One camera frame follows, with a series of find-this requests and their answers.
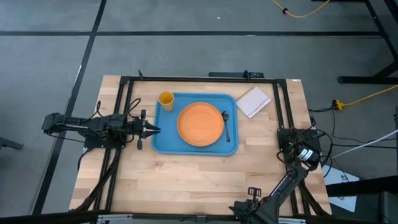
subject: concrete floor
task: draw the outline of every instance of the concrete floor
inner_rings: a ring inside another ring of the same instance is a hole
[[[398,25],[382,1],[371,1],[398,49]],[[296,14],[320,2],[280,0]],[[100,0],[0,0],[0,30],[91,30]],[[377,30],[366,6],[331,2],[305,19],[283,15],[271,0],[108,1],[99,30]],[[0,37],[0,136],[25,144],[0,151],[0,217],[30,212],[53,139],[40,129],[46,114],[63,112],[87,37]],[[354,37],[97,37],[74,116],[92,114],[103,75],[206,76],[208,72],[263,72],[269,78],[302,79],[307,103],[324,108],[387,88],[340,85],[340,75],[371,76],[392,62],[382,39]],[[394,129],[398,105],[392,91],[336,113],[336,135],[362,140]],[[330,113],[315,114],[330,133]],[[69,137],[79,138],[75,134]],[[326,148],[327,141],[322,141]],[[386,142],[385,146],[394,146]],[[44,207],[68,210],[82,144],[65,141]],[[347,148],[336,147],[338,153]],[[396,174],[396,152],[363,149],[338,159],[346,172],[373,178]]]

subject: wire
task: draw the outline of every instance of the wire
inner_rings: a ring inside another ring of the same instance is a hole
[[[87,154],[87,152],[90,152],[91,150],[93,150],[94,148],[91,148],[91,149],[87,149],[80,157],[79,157],[79,161],[77,162],[77,172],[79,172],[79,169],[80,169],[80,162],[81,162],[81,159],[83,158],[83,156],[85,156],[85,154]]]
[[[303,134],[303,133],[306,132],[306,131],[309,131],[312,127],[314,127],[314,126],[317,124],[317,122],[315,121],[315,119],[313,118],[313,116],[310,116],[310,121],[311,121],[311,126],[310,126],[309,128],[307,128],[307,129],[304,129],[304,130],[300,131],[300,132],[296,135],[296,138],[294,139],[294,142],[297,142],[297,140],[299,139],[299,136],[300,136],[301,134]]]
[[[279,151],[279,152],[276,154],[276,158],[278,158],[279,161],[281,161],[283,164],[285,164],[285,161],[283,161],[283,160],[279,157],[279,154],[281,154],[281,153],[283,153],[283,152],[282,152],[282,151]]]
[[[333,165],[333,160],[331,159],[331,157],[330,156],[325,156],[325,157],[326,157],[326,159],[324,161],[326,161],[326,162],[328,161],[328,159],[330,159],[330,165],[329,165],[328,172],[326,172],[326,174],[323,176],[323,178],[325,178],[329,174],[331,167]]]
[[[328,4],[330,2],[330,0],[327,0],[325,3],[323,3],[321,6],[319,6],[318,9],[316,9],[316,10],[314,10],[314,11],[312,11],[312,12],[306,14],[306,15],[296,16],[296,15],[291,14],[287,10],[287,8],[283,8],[276,0],[272,0],[272,1],[282,10],[283,13],[286,13],[286,14],[288,14],[288,15],[294,17],[294,18],[298,18],[298,19],[310,16],[310,15],[316,13],[318,10],[320,10],[321,8],[323,8],[326,4]]]
[[[131,112],[136,106],[138,106],[138,104],[139,104],[140,102],[141,102],[141,98],[136,98],[135,100],[133,100],[133,101],[130,103],[130,105],[129,105],[129,111],[127,111],[127,112],[121,114],[120,116],[118,116],[118,117],[116,117],[116,118],[113,118],[112,120],[114,120],[114,119],[119,119],[119,118],[121,118],[121,117],[123,117],[123,116],[127,116],[127,115],[129,115],[131,118],[134,118],[133,115],[130,114],[130,112]]]
[[[338,166],[338,168],[340,169],[340,171],[342,171],[342,173],[343,173],[344,176],[346,177],[346,180],[349,182],[349,179],[348,179],[348,177],[347,177],[346,172],[343,171],[343,169],[341,168],[341,166],[337,163],[336,159],[334,159],[334,158],[331,158],[331,159],[335,162],[335,164]],[[374,210],[374,211],[377,211],[377,209],[371,207],[371,206],[367,203],[367,201],[366,201],[361,195],[357,195],[357,196],[361,197],[362,200],[365,202],[365,204],[366,204],[370,209],[372,209],[372,210]],[[388,219],[388,218],[386,217],[385,214],[382,214],[382,215],[384,216],[384,218],[386,218],[387,221],[389,221],[391,224],[394,224],[390,219]]]
[[[126,140],[123,139],[122,133],[120,133],[120,132],[119,132],[119,137],[120,137],[120,140],[121,140],[124,144],[130,143],[130,142],[132,142],[132,141],[134,140],[134,135],[133,135],[133,134],[132,134],[132,138],[131,138],[130,140],[128,140],[128,141],[126,141]]]
[[[341,146],[341,147],[356,147],[359,145],[341,145],[341,144],[333,144],[334,146]],[[364,146],[364,147],[373,147],[373,148],[380,148],[380,149],[396,149],[396,147],[390,146]]]
[[[342,152],[342,153],[340,153],[340,154],[337,154],[337,155],[333,156],[332,158],[335,159],[335,158],[337,158],[337,157],[339,157],[339,156],[342,156],[342,155],[344,155],[344,154],[346,154],[346,153],[355,151],[355,150],[357,150],[357,149],[360,149],[360,148],[362,148],[362,147],[368,146],[368,145],[370,145],[370,144],[374,144],[374,143],[376,143],[376,142],[378,142],[378,141],[380,141],[380,140],[382,140],[382,139],[385,139],[385,138],[387,138],[387,137],[389,137],[389,136],[392,136],[392,135],[395,134],[395,133],[398,133],[398,129],[396,129],[395,131],[393,131],[393,132],[391,132],[391,133],[389,133],[389,134],[387,134],[387,135],[385,135],[385,136],[383,136],[383,137],[381,137],[381,138],[379,138],[379,139],[377,139],[377,140],[375,140],[375,141],[371,141],[371,142],[369,142],[369,143],[363,144],[363,145],[358,146],[358,147],[355,147],[355,148],[353,148],[353,149],[349,149],[349,150],[347,150],[347,151],[345,151],[345,152]]]
[[[326,162],[328,161],[328,159],[330,158],[330,156],[331,156],[331,152],[332,152],[332,150],[333,150],[333,140],[332,140],[332,138],[330,137],[330,135],[329,135],[328,133],[322,131],[321,129],[317,129],[317,130],[320,131],[320,132],[322,132],[322,133],[325,134],[326,136],[328,136],[328,138],[329,138],[329,140],[330,140],[330,148],[329,148],[328,154],[327,154],[327,156],[326,156],[326,159],[325,159],[324,161],[321,162],[321,166],[323,167],[323,166],[326,164]]]
[[[309,110],[309,112],[326,112],[326,111],[330,111],[332,109],[333,109],[333,107],[331,106],[329,108],[323,108],[323,109],[319,109],[319,110],[311,110],[310,108],[308,110]]]
[[[331,113],[332,113],[332,115],[333,115],[333,130],[332,130],[332,132],[331,132],[331,135],[332,135],[334,138],[342,139],[342,140],[352,140],[352,141],[356,141],[356,142],[360,142],[360,143],[369,143],[369,142],[372,142],[372,141],[375,140],[375,139],[373,139],[373,140],[369,140],[369,141],[367,141],[367,142],[363,142],[363,141],[360,141],[360,140],[357,140],[357,139],[354,139],[354,138],[343,138],[343,137],[335,136],[335,128],[336,128],[336,116],[335,116],[335,111],[332,110]],[[391,140],[396,140],[396,139],[395,139],[395,138],[390,138],[390,139],[383,139],[383,140],[380,140],[380,141],[391,141]]]
[[[388,88],[388,89],[379,91],[379,92],[377,92],[377,93],[370,94],[369,96],[365,96],[364,98],[361,98],[361,99],[359,99],[359,100],[356,100],[356,101],[354,101],[354,102],[352,102],[352,103],[341,103],[341,105],[342,105],[342,106],[351,106],[351,105],[354,105],[354,104],[359,103],[359,102],[361,102],[361,101],[367,100],[367,99],[369,99],[370,97],[373,97],[373,96],[376,96],[376,95],[378,95],[378,94],[385,93],[385,92],[387,92],[387,91],[393,90],[394,88],[397,88],[397,87],[398,87],[398,85],[394,85],[394,86],[392,86],[392,87],[390,87],[390,88]]]
[[[64,140],[69,140],[69,141],[75,141],[75,142],[82,142],[82,143],[84,143],[84,141],[81,141],[81,140],[70,139],[70,138],[65,138],[65,137],[60,137],[60,136],[53,136],[53,135],[51,135],[51,134],[49,134],[49,133],[46,133],[46,135],[51,136],[51,137],[53,137],[53,138],[59,138],[59,139],[64,139]]]

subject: metal spoon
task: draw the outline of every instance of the metal spoon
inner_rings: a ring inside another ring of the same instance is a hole
[[[226,127],[226,121],[228,120],[229,115],[228,115],[228,113],[226,111],[223,111],[223,113],[221,115],[223,115],[223,120],[224,120],[224,123],[225,123],[226,141],[230,142],[231,139],[229,138],[228,128]]]

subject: wooden table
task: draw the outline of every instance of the wooden table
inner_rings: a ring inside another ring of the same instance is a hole
[[[104,76],[98,96],[102,114],[113,113],[119,81],[120,76]],[[127,144],[121,154],[111,212],[232,215],[228,206],[250,198],[248,187],[261,188],[263,196],[269,194],[286,173],[285,166],[275,156],[279,151],[276,135],[279,124],[271,84],[135,81],[131,101],[141,98],[133,113],[139,115],[141,109],[146,109],[147,119],[153,123],[157,96],[164,90],[227,93],[238,98],[253,85],[272,101],[251,119],[238,110],[239,149],[232,156],[159,154],[152,148],[151,138],[143,141],[141,151],[136,148],[136,140]],[[295,127],[309,127],[301,81],[287,80],[287,89]],[[282,90],[279,91],[287,124]],[[83,158],[70,208],[79,206],[98,182],[103,156],[104,149],[94,149]],[[305,183],[322,208],[331,213],[321,168],[311,172]],[[107,192],[106,186],[100,208],[104,208]],[[296,195],[299,211],[303,213],[298,188]],[[289,199],[281,206],[280,215],[292,215]]]

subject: black cable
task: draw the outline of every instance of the black cable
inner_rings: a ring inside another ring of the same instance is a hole
[[[285,164],[285,161],[283,161],[283,160],[279,157],[279,154],[281,154],[281,153],[283,153],[283,152],[282,152],[282,151],[279,151],[279,152],[276,154],[276,158],[278,158],[279,161],[281,161],[283,164]]]
[[[303,133],[306,132],[306,131],[309,131],[312,127],[314,127],[314,126],[317,124],[317,122],[315,121],[315,119],[313,118],[313,116],[310,116],[310,121],[311,121],[311,126],[310,126],[309,128],[307,128],[307,129],[304,129],[304,130],[300,131],[300,132],[296,135],[296,138],[294,139],[294,143],[297,142],[297,140],[299,139],[299,136],[300,136],[301,134],[303,134]]]
[[[101,108],[101,100],[98,100],[97,105],[96,105],[96,111],[95,113],[91,116],[93,117],[95,114],[98,114],[101,118],[103,118],[103,121],[112,129],[112,131],[114,131],[114,128],[112,127],[112,125],[109,123],[109,121],[114,120],[111,118],[108,118],[109,121],[100,113],[100,108]]]
[[[81,162],[81,159],[83,158],[83,156],[84,156],[85,154],[87,154],[87,152],[90,152],[91,150],[93,150],[93,148],[92,148],[92,149],[87,149],[87,150],[79,157],[79,160],[78,160],[78,162],[77,162],[77,172],[79,172],[79,169],[80,169],[80,162]]]
[[[333,144],[334,146],[341,146],[341,147],[357,147],[359,145],[341,145],[341,144]],[[390,146],[364,146],[364,147],[374,147],[374,148],[381,148],[381,149],[396,149],[396,147]]]
[[[328,136],[328,138],[329,138],[329,140],[330,140],[330,147],[329,147],[329,151],[328,151],[328,154],[327,154],[327,156],[326,156],[326,159],[323,161],[323,162],[321,162],[321,166],[323,167],[325,164],[326,164],[326,162],[327,162],[327,160],[330,158],[330,156],[331,156],[331,152],[332,152],[332,150],[333,150],[333,140],[332,140],[332,138],[330,137],[330,135],[328,134],[328,133],[326,133],[326,132],[324,132],[324,131],[322,131],[321,129],[317,129],[318,131],[320,131],[320,132],[322,132],[323,134],[325,134],[326,136]]]
[[[323,176],[323,178],[325,178],[329,174],[329,172],[331,170],[331,167],[333,165],[333,160],[331,159],[330,156],[321,156],[321,157],[326,157],[326,159],[324,160],[324,161],[326,161],[325,164],[327,163],[327,160],[330,159],[330,165],[329,165],[328,172],[326,172],[326,174]]]
[[[59,139],[64,139],[64,140],[70,140],[70,141],[76,141],[76,142],[82,142],[82,143],[84,143],[84,141],[81,141],[81,140],[70,139],[70,138],[59,137],[59,136],[52,136],[51,134],[48,134],[48,133],[46,133],[46,135],[51,136],[51,137],[53,137],[53,138],[59,138]]]
[[[119,137],[120,137],[120,140],[125,144],[125,143],[130,143],[130,142],[132,142],[133,140],[134,140],[134,135],[132,134],[132,138],[130,139],[130,140],[128,140],[128,141],[126,141],[126,140],[124,140],[123,139],[123,136],[122,136],[122,133],[119,133]]]
[[[116,117],[116,118],[113,118],[112,120],[114,120],[114,119],[119,119],[119,118],[121,118],[121,117],[123,117],[123,116],[127,116],[127,115],[129,115],[130,117],[134,118],[134,117],[130,114],[130,112],[131,112],[140,102],[141,102],[141,98],[136,98],[135,100],[133,100],[133,101],[130,103],[130,105],[129,105],[129,111],[127,111],[126,113],[121,114],[120,116],[118,116],[118,117]]]
[[[343,169],[341,168],[341,166],[337,163],[336,159],[334,159],[334,158],[331,158],[331,159],[335,162],[335,164],[338,166],[338,168],[340,169],[340,171],[343,172],[344,176],[346,177],[347,181],[349,182],[349,179],[348,179],[346,173],[343,171]],[[375,208],[372,208],[372,207],[367,203],[367,201],[365,201],[365,199],[364,199],[361,195],[357,195],[357,196],[361,197],[362,200],[364,200],[365,204],[366,204],[370,209],[375,210],[375,211],[378,212],[378,210],[375,209]],[[386,217],[385,214],[383,214],[383,216],[384,216],[384,218],[386,218],[386,220],[389,221],[391,224],[394,224],[390,219],[388,219],[388,218]]]
[[[373,140],[369,140],[368,142],[363,142],[363,141],[360,141],[360,140],[357,140],[357,139],[353,139],[353,138],[343,138],[343,137],[337,137],[337,136],[335,136],[336,116],[335,116],[334,110],[332,110],[331,113],[332,113],[332,115],[333,115],[333,130],[332,130],[332,132],[331,132],[331,135],[332,135],[334,138],[342,139],[342,140],[352,140],[352,141],[356,141],[356,142],[360,142],[360,143],[364,143],[364,144],[369,143],[369,142],[375,140],[375,139],[373,139]],[[395,139],[395,138],[383,139],[383,140],[381,140],[381,141],[391,141],[391,140],[396,140],[396,139]],[[396,147],[387,147],[386,149],[395,149],[395,148],[396,148]]]
[[[318,113],[330,111],[330,110],[332,110],[332,109],[333,109],[333,106],[331,106],[331,107],[329,107],[329,108],[319,109],[319,110],[311,110],[310,108],[308,108],[309,112],[318,112]]]
[[[84,119],[83,121],[80,121],[80,123],[87,122],[87,121],[91,120],[92,118],[94,118],[94,116],[95,116],[97,113],[99,113],[99,111],[100,111],[100,106],[101,106],[101,100],[98,100],[97,105],[96,105],[96,110],[95,110],[95,112],[93,113],[93,115],[91,115],[91,116],[90,116],[89,118],[87,118],[87,119]]]

